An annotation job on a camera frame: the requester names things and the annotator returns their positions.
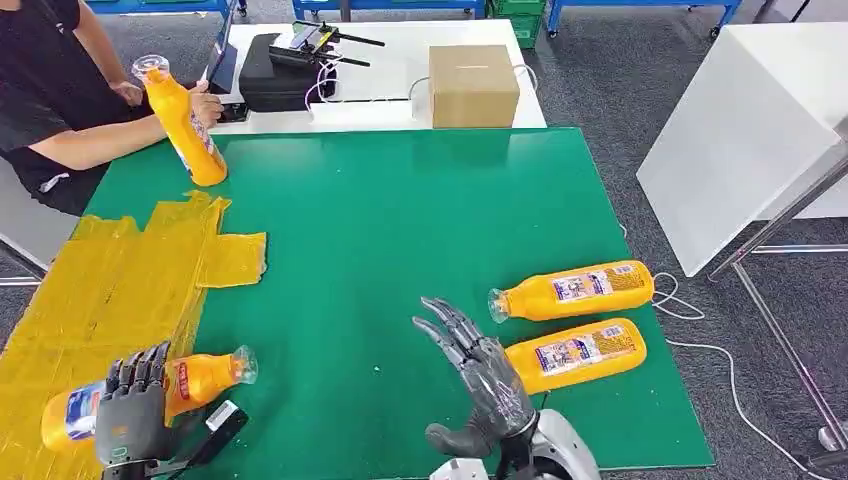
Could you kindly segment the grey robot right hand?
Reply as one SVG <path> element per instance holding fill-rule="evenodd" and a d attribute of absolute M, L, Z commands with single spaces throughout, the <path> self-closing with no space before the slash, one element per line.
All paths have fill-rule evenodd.
<path fill-rule="evenodd" d="M 412 323 L 455 367 L 472 403 L 462 428 L 451 430 L 432 423 L 425 429 L 425 438 L 445 455 L 486 458 L 498 442 L 525 431 L 535 420 L 536 409 L 497 339 L 483 335 L 473 320 L 443 299 L 422 297 L 420 301 L 443 326 L 417 316 Z"/>

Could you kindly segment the person's left hand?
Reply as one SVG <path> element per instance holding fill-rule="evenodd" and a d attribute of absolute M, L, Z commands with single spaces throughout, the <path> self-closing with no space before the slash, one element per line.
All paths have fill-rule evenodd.
<path fill-rule="evenodd" d="M 110 88 L 132 107 L 140 106 L 144 100 L 144 91 L 129 81 L 110 82 Z"/>

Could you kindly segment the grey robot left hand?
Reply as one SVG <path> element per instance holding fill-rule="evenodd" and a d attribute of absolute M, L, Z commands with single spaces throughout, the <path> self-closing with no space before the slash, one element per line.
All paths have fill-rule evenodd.
<path fill-rule="evenodd" d="M 191 467 L 178 455 L 185 430 L 165 425 L 169 349 L 165 340 L 110 366 L 95 422 L 103 479 L 176 478 Z"/>

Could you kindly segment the person's right hand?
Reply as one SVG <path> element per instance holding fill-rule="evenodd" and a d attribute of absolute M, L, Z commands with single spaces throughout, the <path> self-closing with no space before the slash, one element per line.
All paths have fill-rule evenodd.
<path fill-rule="evenodd" d="M 199 122 L 206 128 L 217 125 L 224 110 L 220 99 L 208 92 L 208 82 L 199 80 L 188 90 L 192 111 Z"/>

